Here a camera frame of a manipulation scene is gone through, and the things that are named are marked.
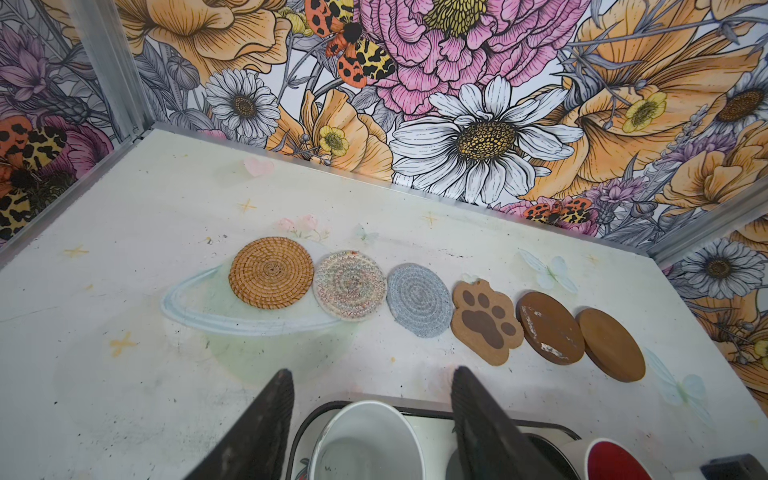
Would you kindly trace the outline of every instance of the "brown leather coaster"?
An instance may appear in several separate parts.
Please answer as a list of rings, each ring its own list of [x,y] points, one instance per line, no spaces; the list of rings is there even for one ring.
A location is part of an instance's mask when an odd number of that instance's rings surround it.
[[[525,330],[525,339],[550,362],[570,365],[584,356],[584,337],[576,320],[551,296],[526,293],[518,301],[516,313]]]
[[[515,305],[485,280],[459,282],[453,289],[453,304],[453,334],[491,365],[504,365],[509,350],[523,343],[522,327],[512,313]]]
[[[245,303],[274,310],[293,305],[312,285],[315,267],[304,247],[285,237],[248,243],[232,261],[230,287]]]
[[[619,382],[645,376],[645,358],[632,335],[606,312],[588,308],[577,316],[586,352],[595,365]]]

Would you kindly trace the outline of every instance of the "white table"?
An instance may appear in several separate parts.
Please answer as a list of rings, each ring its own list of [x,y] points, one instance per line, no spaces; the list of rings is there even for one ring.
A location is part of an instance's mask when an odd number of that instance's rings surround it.
[[[768,420],[651,259],[288,161],[253,178],[249,156],[154,131],[0,270],[3,478],[181,478],[283,366],[291,440],[334,399],[448,409],[452,370],[466,365],[512,415],[618,440],[660,475],[744,452],[768,465]],[[700,375],[716,429],[665,404],[651,372],[620,383],[586,356],[556,366],[527,343],[490,367],[450,329],[419,339],[385,306],[359,325],[256,338],[162,316],[170,286],[306,214],[330,250],[361,249],[385,272],[417,262],[449,288],[480,276],[513,300],[539,289],[518,248],[563,256],[579,293],[549,293],[614,315],[678,379]],[[380,238],[363,245],[358,224]]]

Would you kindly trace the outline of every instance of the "white cup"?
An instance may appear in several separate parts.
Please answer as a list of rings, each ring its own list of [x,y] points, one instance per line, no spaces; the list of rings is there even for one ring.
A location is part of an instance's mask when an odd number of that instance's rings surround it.
[[[637,460],[637,458],[635,458],[635,456],[632,455],[632,453],[623,447],[620,443],[610,439],[581,439],[576,440],[575,442],[566,443],[559,448],[562,454],[568,458],[568,461],[571,462],[571,465],[573,465],[573,467],[576,469],[576,472],[579,474],[579,477],[581,477],[581,480],[590,480],[588,471],[589,455],[592,452],[594,446],[602,442],[612,443],[623,449],[627,454],[629,454],[630,457],[634,458],[634,461],[636,461],[638,465],[645,471],[645,473],[648,475],[648,478],[651,478],[650,473],[648,473],[648,469],[640,462],[640,460]]]
[[[317,439],[310,480],[424,480],[416,433],[393,407],[365,400],[334,416]]]

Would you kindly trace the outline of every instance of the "woven rattan coaster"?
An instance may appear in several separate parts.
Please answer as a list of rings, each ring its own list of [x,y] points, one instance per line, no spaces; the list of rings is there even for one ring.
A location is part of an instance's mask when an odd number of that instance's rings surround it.
[[[386,278],[376,262],[360,252],[331,253],[317,266],[317,303],[338,319],[358,322],[377,311],[386,296]]]
[[[242,301],[261,309],[293,305],[312,285],[312,257],[285,237],[248,243],[235,257],[230,286]]]
[[[451,294],[435,272],[415,263],[398,265],[387,277],[386,302],[395,321],[422,338],[451,325]]]

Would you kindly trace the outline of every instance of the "paw pad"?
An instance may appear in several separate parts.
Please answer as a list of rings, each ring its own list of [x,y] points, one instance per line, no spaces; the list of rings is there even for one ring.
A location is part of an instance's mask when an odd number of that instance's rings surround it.
[[[520,346],[523,329],[515,306],[485,280],[459,282],[453,290],[456,311],[451,330],[456,338],[493,366],[504,365],[509,350]]]

